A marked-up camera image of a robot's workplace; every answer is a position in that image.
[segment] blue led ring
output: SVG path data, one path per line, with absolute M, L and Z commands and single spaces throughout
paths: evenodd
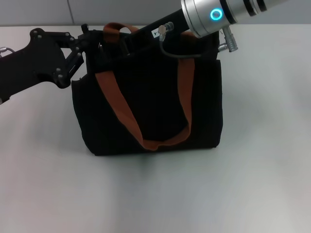
M 219 13 L 219 16 L 218 16 L 218 17 L 215 17 L 215 16 L 214 16 L 214 13 L 215 13 L 215 12 Z M 212 10 L 211 13 L 210 13 L 210 18 L 211 18 L 212 20 L 214 20 L 214 21 L 218 21 L 218 20 L 220 20 L 222 17 L 223 17 L 223 11 L 222 11 L 221 9 L 219 9 L 219 8 L 215 8 L 215 9 Z

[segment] gray wall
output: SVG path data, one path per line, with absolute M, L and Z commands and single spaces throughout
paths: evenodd
M 0 26 L 111 21 L 139 25 L 156 21 L 180 7 L 180 0 L 1 0 Z M 310 10 L 311 0 L 290 0 L 245 23 L 311 23 Z

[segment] brown strap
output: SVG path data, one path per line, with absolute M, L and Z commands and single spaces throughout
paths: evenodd
M 178 61 L 178 95 L 188 125 L 181 133 L 164 142 L 143 139 L 137 121 L 118 87 L 113 71 L 98 73 L 96 74 L 96 79 L 119 121 L 128 129 L 142 147 L 147 150 L 155 151 L 159 146 L 173 146 L 181 143 L 185 141 L 191 133 L 191 96 L 194 67 L 194 59 L 179 59 Z
M 139 29 L 133 27 L 128 24 L 121 24 L 121 23 L 108 23 L 104 27 L 104 40 L 107 43 L 118 43 L 120 39 L 120 30 L 122 28 L 128 28 L 131 33 L 138 31 Z

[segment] white tabletop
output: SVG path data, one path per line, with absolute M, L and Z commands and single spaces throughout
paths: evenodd
M 32 28 L 0 28 L 0 46 L 25 47 Z M 95 157 L 71 89 L 52 83 L 1 105 L 0 233 L 309 233 L 311 25 L 232 31 L 213 150 Z

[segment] brown handle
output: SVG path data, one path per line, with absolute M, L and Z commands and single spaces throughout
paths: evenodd
M 194 68 L 194 59 L 178 60 L 178 95 L 188 125 L 181 133 L 164 142 L 143 139 L 139 125 L 118 87 L 113 71 L 98 73 L 96 74 L 96 79 L 118 120 L 127 128 L 142 147 L 147 150 L 155 151 L 159 146 L 173 146 L 181 143 L 185 141 L 191 133 L 191 96 Z
M 122 28 L 128 28 L 131 33 L 138 31 L 139 29 L 133 27 L 128 24 L 121 24 L 121 23 L 108 23 L 104 26 L 104 40 L 107 43 L 118 43 L 120 39 L 120 30 Z

